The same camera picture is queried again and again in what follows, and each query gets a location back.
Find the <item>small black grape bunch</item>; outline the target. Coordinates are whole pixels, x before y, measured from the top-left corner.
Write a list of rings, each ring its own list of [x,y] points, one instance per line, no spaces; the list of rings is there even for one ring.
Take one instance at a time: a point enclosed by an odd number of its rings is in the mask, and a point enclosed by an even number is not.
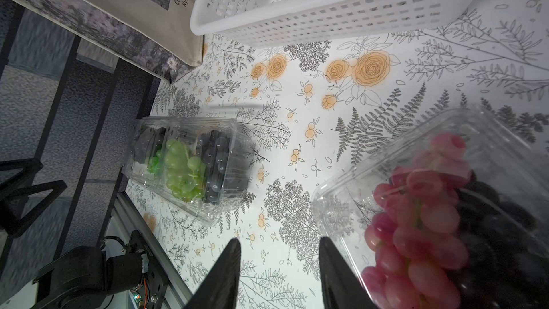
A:
[[[146,163],[158,149],[162,148],[165,133],[166,129],[164,127],[145,127],[142,129],[134,144],[134,161],[142,164]]]

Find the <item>green grape bunch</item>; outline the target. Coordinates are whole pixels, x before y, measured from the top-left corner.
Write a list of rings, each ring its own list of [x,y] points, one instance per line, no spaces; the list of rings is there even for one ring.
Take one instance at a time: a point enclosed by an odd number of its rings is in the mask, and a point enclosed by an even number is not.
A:
[[[165,187],[173,197],[186,203],[202,199],[207,166],[183,141],[169,139],[164,156]]]
[[[151,175],[158,175],[163,168],[162,149],[158,149],[156,153],[150,157],[147,163],[147,171]]]

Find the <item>dark blue grape bunch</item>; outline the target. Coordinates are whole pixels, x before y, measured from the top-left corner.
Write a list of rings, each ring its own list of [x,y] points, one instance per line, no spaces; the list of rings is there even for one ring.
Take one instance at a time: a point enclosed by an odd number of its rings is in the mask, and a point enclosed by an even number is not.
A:
[[[196,156],[205,164],[205,203],[218,205],[224,198],[239,197],[248,186],[246,162],[232,156],[231,137],[219,130],[202,133],[197,138]]]

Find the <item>pink grape bunch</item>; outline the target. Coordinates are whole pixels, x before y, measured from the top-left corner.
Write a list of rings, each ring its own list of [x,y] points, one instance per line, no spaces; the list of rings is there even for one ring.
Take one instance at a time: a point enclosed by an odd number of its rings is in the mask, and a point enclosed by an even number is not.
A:
[[[459,308],[460,293],[448,273],[469,258],[457,231],[457,188],[473,174],[465,140],[444,132],[412,162],[394,168],[373,190],[382,212],[365,230],[375,254],[361,280],[377,308]]]

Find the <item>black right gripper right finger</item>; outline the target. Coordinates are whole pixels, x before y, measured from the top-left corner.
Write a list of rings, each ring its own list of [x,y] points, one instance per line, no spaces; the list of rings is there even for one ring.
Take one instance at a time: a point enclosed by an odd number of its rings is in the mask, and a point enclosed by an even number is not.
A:
[[[376,308],[329,237],[320,238],[319,268],[324,308]]]

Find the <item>clear plastic clamshell container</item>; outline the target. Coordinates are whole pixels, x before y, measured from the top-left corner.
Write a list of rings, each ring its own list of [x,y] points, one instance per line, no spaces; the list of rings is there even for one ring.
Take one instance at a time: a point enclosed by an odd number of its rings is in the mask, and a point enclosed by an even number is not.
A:
[[[134,122],[122,161],[122,173],[130,180],[142,185],[154,182],[150,166],[154,169],[159,161],[169,123],[166,117],[144,117]]]

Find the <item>dark red grape bunch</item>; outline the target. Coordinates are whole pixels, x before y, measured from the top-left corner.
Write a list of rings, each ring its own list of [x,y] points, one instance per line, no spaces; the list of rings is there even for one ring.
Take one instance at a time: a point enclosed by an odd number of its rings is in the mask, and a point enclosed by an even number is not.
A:
[[[501,199],[472,175],[456,190],[458,239],[467,247],[466,265],[449,278],[462,308],[547,308],[548,250],[534,230],[539,224],[524,207]]]

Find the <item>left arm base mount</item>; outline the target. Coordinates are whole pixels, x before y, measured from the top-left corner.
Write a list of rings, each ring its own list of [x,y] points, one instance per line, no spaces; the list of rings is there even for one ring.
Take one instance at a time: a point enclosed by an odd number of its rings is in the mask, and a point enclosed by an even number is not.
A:
[[[43,267],[32,281],[37,286],[34,308],[98,308],[103,301],[129,291],[139,308],[160,308],[169,279],[142,234],[134,230],[128,243],[109,235],[124,249],[107,256],[105,245],[81,246]]]

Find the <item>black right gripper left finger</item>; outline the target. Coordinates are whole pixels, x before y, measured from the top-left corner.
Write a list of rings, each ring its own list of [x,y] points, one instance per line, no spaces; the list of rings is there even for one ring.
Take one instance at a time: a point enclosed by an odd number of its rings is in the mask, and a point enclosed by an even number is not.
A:
[[[184,309],[236,308],[241,254],[239,240],[237,238],[231,239]]]

